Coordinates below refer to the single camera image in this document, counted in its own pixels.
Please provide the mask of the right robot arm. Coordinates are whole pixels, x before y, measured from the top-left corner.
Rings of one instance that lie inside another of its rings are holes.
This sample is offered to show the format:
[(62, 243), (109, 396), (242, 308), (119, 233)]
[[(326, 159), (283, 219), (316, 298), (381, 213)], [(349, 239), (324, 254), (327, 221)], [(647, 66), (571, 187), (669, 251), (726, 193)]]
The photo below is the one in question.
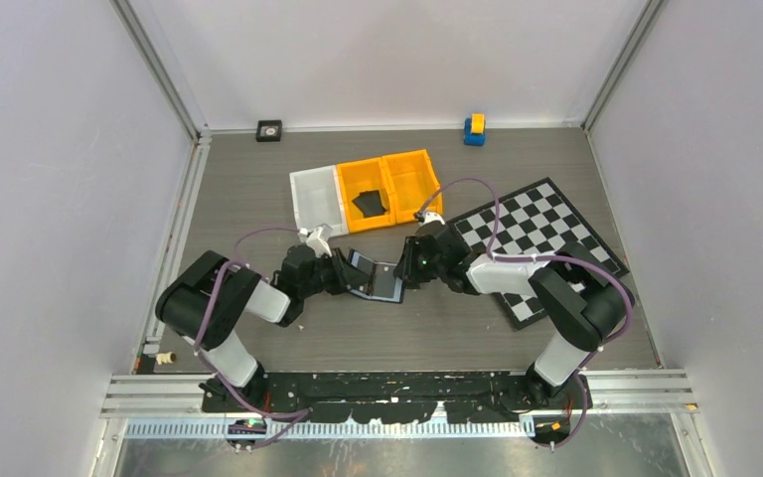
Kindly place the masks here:
[(567, 382), (633, 319), (632, 292), (579, 242), (545, 255), (503, 254), (429, 224), (406, 238), (394, 274), (410, 289), (438, 279), (461, 294), (535, 298), (555, 328), (526, 373), (529, 398), (545, 408), (566, 396)]

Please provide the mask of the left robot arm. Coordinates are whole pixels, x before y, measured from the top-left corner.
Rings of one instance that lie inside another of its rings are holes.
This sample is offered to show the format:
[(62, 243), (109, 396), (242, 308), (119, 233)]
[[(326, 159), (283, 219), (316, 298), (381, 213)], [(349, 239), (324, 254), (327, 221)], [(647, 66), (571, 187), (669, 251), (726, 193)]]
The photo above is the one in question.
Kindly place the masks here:
[(306, 299), (346, 293), (370, 280), (338, 248), (318, 253), (308, 245), (294, 245), (270, 280), (208, 250), (160, 294), (154, 313), (225, 378), (229, 401), (252, 411), (265, 396), (264, 367), (235, 330), (241, 315), (287, 327), (303, 312)]

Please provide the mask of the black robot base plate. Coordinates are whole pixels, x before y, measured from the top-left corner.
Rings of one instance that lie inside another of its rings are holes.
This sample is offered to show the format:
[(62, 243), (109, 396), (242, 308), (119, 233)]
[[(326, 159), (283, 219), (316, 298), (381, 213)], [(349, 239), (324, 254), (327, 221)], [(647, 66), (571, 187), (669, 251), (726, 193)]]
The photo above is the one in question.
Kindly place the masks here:
[(561, 417), (592, 405), (586, 381), (553, 391), (526, 374), (480, 372), (265, 373), (247, 388), (230, 389), (219, 378), (199, 385), (206, 413), (243, 412), (254, 406), (293, 419), (341, 424), (423, 423), (442, 411), (450, 423), (510, 422), (533, 410)]

